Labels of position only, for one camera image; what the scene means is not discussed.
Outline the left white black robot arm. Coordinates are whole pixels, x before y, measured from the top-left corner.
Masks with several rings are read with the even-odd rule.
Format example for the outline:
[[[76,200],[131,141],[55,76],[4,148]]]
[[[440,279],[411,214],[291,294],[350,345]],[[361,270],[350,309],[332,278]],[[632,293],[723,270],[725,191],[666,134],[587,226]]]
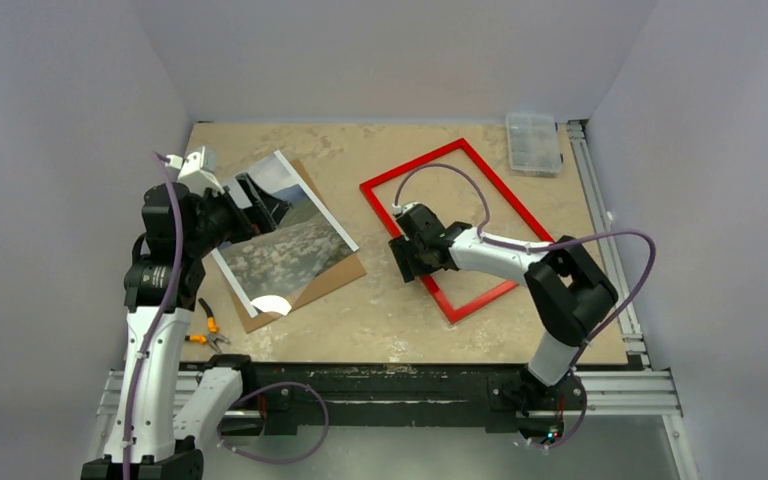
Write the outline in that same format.
[[[122,391],[99,458],[83,479],[200,479],[204,444],[229,406],[257,399],[251,358],[215,354],[196,390],[174,406],[181,350],[205,277],[203,260],[220,244],[247,240],[256,229],[221,187],[197,192],[180,183],[143,196],[145,232],[124,277],[127,351]]]

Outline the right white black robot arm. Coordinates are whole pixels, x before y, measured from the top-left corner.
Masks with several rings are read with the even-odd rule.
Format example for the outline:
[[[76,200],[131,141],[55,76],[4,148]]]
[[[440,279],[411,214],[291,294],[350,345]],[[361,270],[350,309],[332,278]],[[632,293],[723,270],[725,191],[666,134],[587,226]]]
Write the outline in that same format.
[[[440,270],[489,274],[528,289],[544,333],[525,366],[524,399],[544,407],[591,333],[618,300],[614,285],[573,237],[525,242],[485,234],[471,224],[443,225],[427,206],[412,202],[393,209],[402,233],[389,246],[405,282]]]

